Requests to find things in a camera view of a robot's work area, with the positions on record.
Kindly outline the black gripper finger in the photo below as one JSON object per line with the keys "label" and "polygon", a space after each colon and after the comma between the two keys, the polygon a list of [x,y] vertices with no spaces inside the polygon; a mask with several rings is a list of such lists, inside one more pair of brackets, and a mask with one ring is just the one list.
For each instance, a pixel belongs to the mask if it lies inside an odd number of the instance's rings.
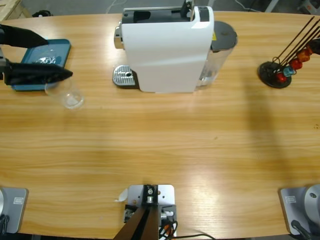
{"label": "black gripper finger", "polygon": [[306,48],[308,49],[310,54],[320,54],[320,39],[315,38],[310,40],[306,44]]}

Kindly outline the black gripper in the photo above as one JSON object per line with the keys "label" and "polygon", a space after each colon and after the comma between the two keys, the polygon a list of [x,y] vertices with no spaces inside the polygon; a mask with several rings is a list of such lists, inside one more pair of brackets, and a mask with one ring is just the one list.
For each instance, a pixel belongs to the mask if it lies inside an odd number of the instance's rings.
{"label": "black gripper", "polygon": [[[1,25],[0,46],[35,48],[48,44],[48,40],[32,30],[9,25]],[[56,64],[9,63],[0,49],[0,79],[9,86],[44,85],[70,78],[73,72]]]}

